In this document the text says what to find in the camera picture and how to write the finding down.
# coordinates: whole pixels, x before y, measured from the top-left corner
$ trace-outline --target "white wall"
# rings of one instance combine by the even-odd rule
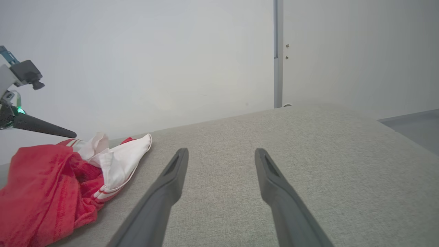
[[[437,0],[284,0],[283,102],[375,119],[439,108]]]
[[[23,109],[83,139],[273,107],[272,0],[1,1],[0,44],[43,75]],[[0,164],[64,139],[0,131]]]

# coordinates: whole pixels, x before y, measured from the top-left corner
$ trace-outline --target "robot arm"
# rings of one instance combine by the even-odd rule
[[[44,84],[40,82],[43,76],[32,61],[19,62],[4,46],[0,46],[0,54],[11,65],[10,67],[7,65],[0,66],[0,130],[13,127],[75,138],[75,132],[29,116],[21,109],[20,105],[12,105],[11,100],[14,97],[14,93],[8,90],[9,87],[12,85],[20,87],[32,84],[33,89],[38,90],[44,87]]]

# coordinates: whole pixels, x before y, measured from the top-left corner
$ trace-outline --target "white cloth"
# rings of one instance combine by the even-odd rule
[[[124,143],[112,149],[108,147],[105,133],[97,133],[88,142],[79,141],[73,148],[89,164],[100,167],[104,176],[104,185],[94,196],[100,200],[114,196],[132,177],[140,159],[151,148],[150,134]]]

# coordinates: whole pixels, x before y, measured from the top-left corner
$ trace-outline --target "gray couch cushion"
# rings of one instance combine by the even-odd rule
[[[98,220],[54,246],[105,246],[181,147],[189,165],[163,246],[277,246],[256,148],[268,151],[335,246],[439,242],[439,158],[375,120],[292,106],[151,135],[132,181]]]

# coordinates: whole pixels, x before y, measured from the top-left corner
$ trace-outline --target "green led light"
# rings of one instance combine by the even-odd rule
[[[18,107],[18,108],[17,108],[17,112],[19,112],[19,113],[23,113],[23,114],[26,114],[26,113],[24,112],[24,110],[23,110],[21,107]]]

